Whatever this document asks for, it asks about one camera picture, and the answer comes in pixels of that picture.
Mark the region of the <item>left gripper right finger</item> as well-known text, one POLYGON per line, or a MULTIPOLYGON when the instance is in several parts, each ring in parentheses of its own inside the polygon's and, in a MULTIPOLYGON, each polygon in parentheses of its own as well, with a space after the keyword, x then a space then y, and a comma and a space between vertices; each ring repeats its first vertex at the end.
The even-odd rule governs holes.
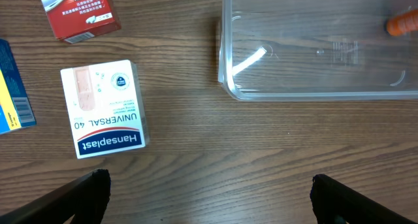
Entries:
POLYGON ((310 200, 318 224, 416 224, 325 174, 312 182, 310 200))

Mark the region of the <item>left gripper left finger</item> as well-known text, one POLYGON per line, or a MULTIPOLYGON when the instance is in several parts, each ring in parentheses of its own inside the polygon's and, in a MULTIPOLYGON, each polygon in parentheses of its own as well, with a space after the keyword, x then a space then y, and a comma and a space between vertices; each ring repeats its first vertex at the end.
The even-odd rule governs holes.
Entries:
POLYGON ((97 169, 1 216, 1 223, 100 223, 110 200, 107 169, 97 169))

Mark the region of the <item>white Hansaplast plaster box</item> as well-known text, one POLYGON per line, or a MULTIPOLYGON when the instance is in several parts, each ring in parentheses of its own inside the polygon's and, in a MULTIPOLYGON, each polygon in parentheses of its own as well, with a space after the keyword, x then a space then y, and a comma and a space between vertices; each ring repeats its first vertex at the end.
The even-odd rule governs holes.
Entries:
POLYGON ((77 158, 146 147, 150 136, 133 62, 74 67, 60 74, 77 158))

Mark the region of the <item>blue yellow VapoDrops box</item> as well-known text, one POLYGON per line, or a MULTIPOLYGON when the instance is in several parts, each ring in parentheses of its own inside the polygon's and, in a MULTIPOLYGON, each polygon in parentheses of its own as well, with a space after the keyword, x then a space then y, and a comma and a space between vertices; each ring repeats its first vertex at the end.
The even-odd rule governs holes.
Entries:
POLYGON ((10 44, 1 39, 1 134, 36 125, 10 44))

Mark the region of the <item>red medicine box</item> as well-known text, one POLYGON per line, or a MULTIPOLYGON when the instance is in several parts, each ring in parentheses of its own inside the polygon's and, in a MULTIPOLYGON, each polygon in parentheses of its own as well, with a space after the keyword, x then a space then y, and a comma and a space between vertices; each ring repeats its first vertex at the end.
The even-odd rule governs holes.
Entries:
POLYGON ((41 0, 57 40, 74 44, 121 28, 112 0, 41 0))

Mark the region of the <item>orange bottle white cap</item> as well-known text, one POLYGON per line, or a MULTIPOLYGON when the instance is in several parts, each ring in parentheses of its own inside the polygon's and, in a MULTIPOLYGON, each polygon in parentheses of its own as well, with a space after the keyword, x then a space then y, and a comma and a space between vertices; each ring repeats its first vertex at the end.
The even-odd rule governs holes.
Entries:
POLYGON ((412 31, 417 31, 417 9, 409 10, 388 19, 385 23, 385 30, 391 36, 401 36, 412 31))

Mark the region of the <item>clear plastic container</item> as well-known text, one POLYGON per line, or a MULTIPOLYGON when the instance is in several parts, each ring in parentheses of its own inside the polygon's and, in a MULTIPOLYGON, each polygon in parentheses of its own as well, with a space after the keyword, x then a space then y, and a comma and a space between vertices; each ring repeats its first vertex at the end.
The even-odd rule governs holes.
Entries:
POLYGON ((241 101, 417 97, 417 34, 386 23, 417 0, 222 0, 218 80, 241 101))

